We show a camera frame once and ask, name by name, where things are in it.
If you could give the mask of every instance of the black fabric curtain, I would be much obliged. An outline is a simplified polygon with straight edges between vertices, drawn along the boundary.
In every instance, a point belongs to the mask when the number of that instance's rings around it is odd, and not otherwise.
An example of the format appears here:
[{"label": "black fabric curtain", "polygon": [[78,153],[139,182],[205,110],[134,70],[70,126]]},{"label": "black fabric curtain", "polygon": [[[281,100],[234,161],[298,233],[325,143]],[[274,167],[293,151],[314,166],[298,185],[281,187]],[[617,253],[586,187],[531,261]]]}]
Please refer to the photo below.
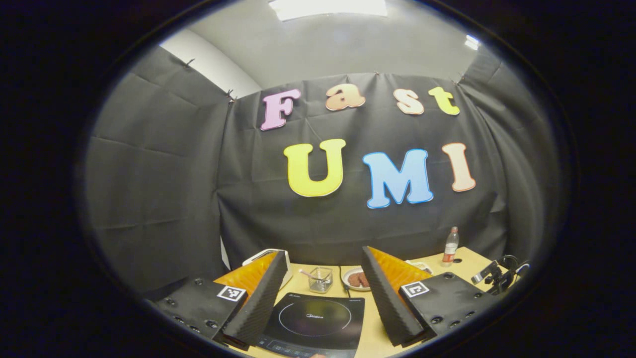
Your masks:
[{"label": "black fabric curtain", "polygon": [[[366,102],[329,111],[326,92],[355,84]],[[453,94],[456,116],[443,113],[428,91]],[[299,89],[284,127],[262,131],[263,98]],[[407,115],[393,92],[410,89],[425,107]],[[293,262],[359,264],[361,246],[371,245],[402,259],[443,251],[452,226],[460,245],[496,259],[504,252],[527,258],[542,245],[550,200],[562,182],[550,113],[541,108],[505,63],[481,51],[459,84],[450,80],[389,74],[354,74],[307,80],[264,90],[231,105],[218,167],[221,232],[232,267],[264,248],[283,248]],[[303,197],[290,189],[283,150],[310,143],[309,174],[327,175],[320,142],[341,138],[344,179],[324,197]],[[476,187],[452,190],[453,172],[441,147],[460,142]],[[407,151],[428,152],[427,175],[433,200],[406,200],[370,209],[365,154],[384,152],[399,169]]]},{"label": "black fabric curtain", "polygon": [[216,165],[228,99],[157,47],[105,103],[86,155],[99,246],[137,292],[223,272]]}]

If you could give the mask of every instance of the white ceiling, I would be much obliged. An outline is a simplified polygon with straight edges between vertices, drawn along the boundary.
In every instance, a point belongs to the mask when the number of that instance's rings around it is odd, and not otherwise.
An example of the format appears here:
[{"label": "white ceiling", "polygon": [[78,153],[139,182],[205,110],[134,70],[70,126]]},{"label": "white ceiling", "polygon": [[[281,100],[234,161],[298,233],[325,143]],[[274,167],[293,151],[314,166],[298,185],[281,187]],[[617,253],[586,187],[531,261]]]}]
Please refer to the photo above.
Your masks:
[{"label": "white ceiling", "polygon": [[459,80],[476,52],[430,8],[387,0],[388,17],[330,14],[281,22],[267,0],[232,3],[190,26],[262,88],[342,73]]}]

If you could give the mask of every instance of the glass cup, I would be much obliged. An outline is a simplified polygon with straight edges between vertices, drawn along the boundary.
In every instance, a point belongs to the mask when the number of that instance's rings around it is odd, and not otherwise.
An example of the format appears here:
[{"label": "glass cup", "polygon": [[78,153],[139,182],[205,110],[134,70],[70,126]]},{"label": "glass cup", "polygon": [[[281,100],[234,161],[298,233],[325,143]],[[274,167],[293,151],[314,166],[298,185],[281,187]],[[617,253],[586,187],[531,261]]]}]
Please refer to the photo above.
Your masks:
[{"label": "glass cup", "polygon": [[309,277],[309,290],[323,294],[331,288],[333,283],[333,274],[330,268],[316,267],[311,275],[316,278]]}]

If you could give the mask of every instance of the yellow letter u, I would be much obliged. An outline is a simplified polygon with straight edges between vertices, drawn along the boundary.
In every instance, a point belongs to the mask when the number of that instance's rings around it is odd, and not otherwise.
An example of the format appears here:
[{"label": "yellow letter u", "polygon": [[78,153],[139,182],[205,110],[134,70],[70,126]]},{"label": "yellow letter u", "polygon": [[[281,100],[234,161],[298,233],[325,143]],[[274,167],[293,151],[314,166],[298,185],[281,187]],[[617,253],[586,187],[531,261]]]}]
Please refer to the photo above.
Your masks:
[{"label": "yellow letter u", "polygon": [[319,182],[309,178],[309,153],[311,144],[291,145],[283,151],[287,157],[289,187],[301,196],[325,196],[338,190],[342,184],[342,151],[347,143],[341,139],[326,140],[320,148],[327,153],[327,177]]}]

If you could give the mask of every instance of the induction cooktop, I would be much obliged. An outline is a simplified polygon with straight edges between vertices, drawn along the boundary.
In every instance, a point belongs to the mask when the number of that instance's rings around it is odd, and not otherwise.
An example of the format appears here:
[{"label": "induction cooktop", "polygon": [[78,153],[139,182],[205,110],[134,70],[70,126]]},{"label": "induction cooktop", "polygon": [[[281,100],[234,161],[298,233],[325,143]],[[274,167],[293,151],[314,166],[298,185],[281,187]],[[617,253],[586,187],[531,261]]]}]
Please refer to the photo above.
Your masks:
[{"label": "induction cooktop", "polygon": [[363,318],[364,298],[288,293],[274,306],[258,346],[294,358],[353,358]]}]

